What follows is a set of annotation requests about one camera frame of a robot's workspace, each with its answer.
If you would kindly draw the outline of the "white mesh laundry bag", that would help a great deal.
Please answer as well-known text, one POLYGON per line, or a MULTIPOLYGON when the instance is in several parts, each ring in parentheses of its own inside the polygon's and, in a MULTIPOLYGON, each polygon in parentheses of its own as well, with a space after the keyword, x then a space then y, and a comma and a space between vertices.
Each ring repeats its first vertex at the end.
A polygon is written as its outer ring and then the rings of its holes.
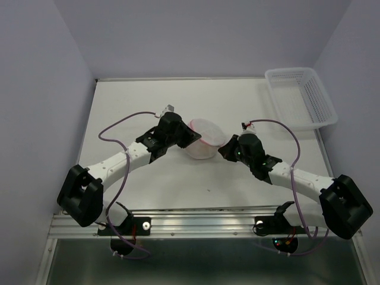
POLYGON ((185 152, 197 160, 205 160, 214 157, 218 149, 224 146, 226 135, 215 123, 206 119, 193 119, 188 126, 201 135, 201 138, 189 145, 185 152))

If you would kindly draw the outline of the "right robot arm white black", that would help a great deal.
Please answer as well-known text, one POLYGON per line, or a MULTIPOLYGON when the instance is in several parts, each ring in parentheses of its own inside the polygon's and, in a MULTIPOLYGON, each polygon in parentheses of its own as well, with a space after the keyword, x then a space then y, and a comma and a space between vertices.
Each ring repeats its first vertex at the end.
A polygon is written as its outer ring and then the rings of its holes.
POLYGON ((373 214, 352 178, 346 175, 331 178, 295 169, 266 154, 255 134, 234 135, 218 152, 227 161, 243 163, 258 180, 313 200, 304 205, 296 199, 285 202, 272 216, 264 217, 257 224, 258 235, 287 233, 292 228, 304 233, 307 226, 312 226, 328 229, 348 240, 373 214))

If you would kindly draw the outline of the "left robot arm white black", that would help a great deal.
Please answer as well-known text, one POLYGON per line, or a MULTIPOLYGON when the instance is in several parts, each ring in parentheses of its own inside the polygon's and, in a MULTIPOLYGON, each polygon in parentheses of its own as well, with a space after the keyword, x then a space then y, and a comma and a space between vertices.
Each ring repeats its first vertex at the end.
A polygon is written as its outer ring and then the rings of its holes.
POLYGON ((128 147, 100 163, 69 169, 57 197, 57 203, 81 227, 94 222, 106 222, 103 194, 118 180, 146 166, 167 153, 176 145, 187 148, 201 138, 176 113, 161 115, 157 126, 135 139, 128 147))

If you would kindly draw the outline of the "white plastic basket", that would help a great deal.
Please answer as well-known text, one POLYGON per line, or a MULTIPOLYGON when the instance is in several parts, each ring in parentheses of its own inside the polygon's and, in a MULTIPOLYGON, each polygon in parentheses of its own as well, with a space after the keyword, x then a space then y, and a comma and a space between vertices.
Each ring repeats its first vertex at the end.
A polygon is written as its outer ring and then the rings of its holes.
POLYGON ((314 69, 269 69, 265 79, 275 112, 290 129, 308 131, 337 123, 333 103, 314 69))

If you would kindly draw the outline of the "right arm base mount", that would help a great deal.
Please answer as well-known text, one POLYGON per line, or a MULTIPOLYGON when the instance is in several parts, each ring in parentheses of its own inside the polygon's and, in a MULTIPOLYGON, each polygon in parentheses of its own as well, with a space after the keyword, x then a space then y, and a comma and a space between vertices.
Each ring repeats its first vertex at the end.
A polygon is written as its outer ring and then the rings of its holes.
POLYGON ((301 226, 291 226, 286 220, 284 213, 291 206, 294 201, 285 202, 283 205, 277 207, 274 214, 271 216, 258 216, 255 217, 255 224, 252 231, 257 236, 267 235, 287 235, 287 234, 304 234, 305 231, 301 226))

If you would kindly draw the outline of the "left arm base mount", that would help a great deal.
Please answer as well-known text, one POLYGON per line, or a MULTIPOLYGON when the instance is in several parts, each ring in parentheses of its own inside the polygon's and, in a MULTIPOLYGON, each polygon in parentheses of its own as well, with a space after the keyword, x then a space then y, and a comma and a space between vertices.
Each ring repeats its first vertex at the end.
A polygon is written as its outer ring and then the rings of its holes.
MULTIPOLYGON (((151 218, 148 216, 133 216, 127 217, 126 221, 123 221, 117 226, 113 220, 111 220, 116 231, 122 236, 149 236, 151 230, 151 218)), ((97 234, 99 236, 116 236, 116 233, 111 229, 106 221, 94 222, 98 226, 103 226, 103 229, 98 229, 97 234)))

